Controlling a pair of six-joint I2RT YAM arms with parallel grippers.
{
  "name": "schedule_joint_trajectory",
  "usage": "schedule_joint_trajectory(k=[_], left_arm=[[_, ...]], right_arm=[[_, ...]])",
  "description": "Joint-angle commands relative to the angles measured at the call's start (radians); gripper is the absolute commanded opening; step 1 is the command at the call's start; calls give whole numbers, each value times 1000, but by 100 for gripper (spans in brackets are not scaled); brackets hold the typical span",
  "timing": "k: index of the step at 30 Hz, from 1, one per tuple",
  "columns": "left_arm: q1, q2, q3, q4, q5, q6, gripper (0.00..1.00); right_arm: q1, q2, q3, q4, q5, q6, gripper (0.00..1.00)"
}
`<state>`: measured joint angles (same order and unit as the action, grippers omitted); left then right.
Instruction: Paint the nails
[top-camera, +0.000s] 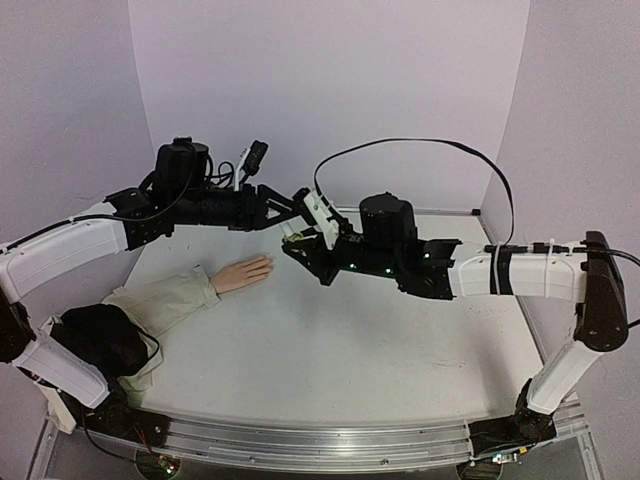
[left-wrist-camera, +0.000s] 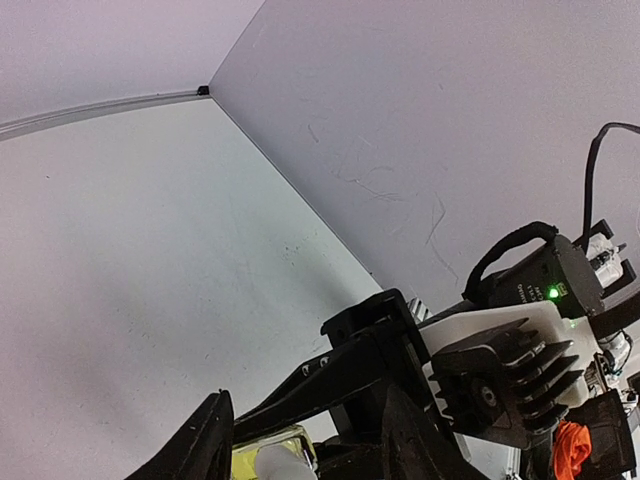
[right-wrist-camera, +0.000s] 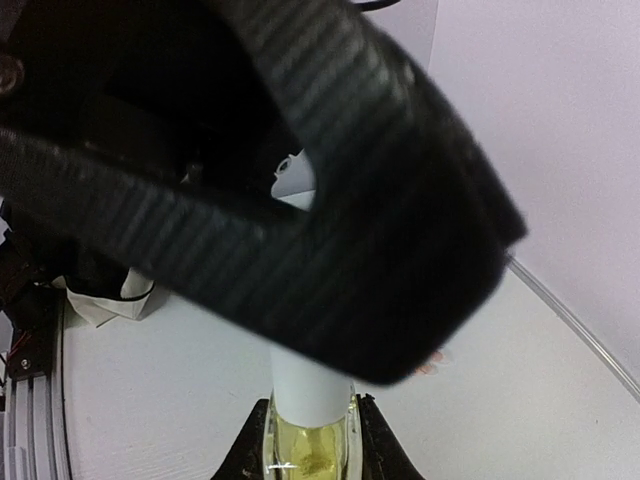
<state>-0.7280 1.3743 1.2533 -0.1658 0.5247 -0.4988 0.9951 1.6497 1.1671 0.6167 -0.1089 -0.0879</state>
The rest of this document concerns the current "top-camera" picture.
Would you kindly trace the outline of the white nail polish bottle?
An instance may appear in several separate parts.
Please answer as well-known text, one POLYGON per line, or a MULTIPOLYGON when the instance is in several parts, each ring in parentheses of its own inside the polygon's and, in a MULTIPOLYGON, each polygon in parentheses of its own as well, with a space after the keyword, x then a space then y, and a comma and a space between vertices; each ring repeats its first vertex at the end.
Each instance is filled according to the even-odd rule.
POLYGON ((284 236, 282 239, 282 242, 284 244, 292 244, 292 243, 296 243, 299 241, 302 241, 304 239, 304 236, 300 233, 294 233, 288 236, 284 236))

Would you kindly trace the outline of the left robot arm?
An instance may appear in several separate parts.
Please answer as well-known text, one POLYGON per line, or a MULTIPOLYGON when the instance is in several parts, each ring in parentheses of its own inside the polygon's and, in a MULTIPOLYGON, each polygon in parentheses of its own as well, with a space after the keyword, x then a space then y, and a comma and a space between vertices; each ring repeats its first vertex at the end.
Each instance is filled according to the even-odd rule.
POLYGON ((155 169, 140 186, 111 194, 75 217, 59 221, 1 247, 1 360, 59 388, 94 412, 116 437, 131 433, 133 411, 108 397, 98 368, 45 333, 31 328, 22 299, 43 284, 84 264, 133 251, 178 225, 226 227, 252 232, 299 214, 294 202, 266 185, 253 186, 267 144, 254 141, 241 157, 234 180, 216 186, 206 145, 189 137, 160 147, 155 169))

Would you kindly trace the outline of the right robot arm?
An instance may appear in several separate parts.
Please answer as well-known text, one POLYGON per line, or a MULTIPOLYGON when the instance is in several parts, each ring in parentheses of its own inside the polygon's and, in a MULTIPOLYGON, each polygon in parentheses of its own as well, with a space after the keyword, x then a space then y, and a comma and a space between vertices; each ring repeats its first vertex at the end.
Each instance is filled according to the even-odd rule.
POLYGON ((284 225, 282 250, 323 286, 349 271, 392 279, 400 292, 429 300, 516 296, 573 303, 575 328, 523 388, 520 417, 551 416, 595 361, 628 339, 617 254, 597 231, 571 244, 471 247, 459 239, 419 239, 412 205, 390 193, 360 203, 360 231, 314 191, 301 190, 296 208, 308 227, 296 232, 284 225))

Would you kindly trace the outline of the mannequin hand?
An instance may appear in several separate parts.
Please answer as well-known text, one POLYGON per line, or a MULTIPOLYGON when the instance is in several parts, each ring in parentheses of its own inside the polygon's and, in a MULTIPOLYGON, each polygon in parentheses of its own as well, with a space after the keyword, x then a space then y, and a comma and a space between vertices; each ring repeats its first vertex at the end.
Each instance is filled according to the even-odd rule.
POLYGON ((267 256, 227 265, 210 278, 217 295, 235 292, 267 279, 274 269, 274 262, 267 256))

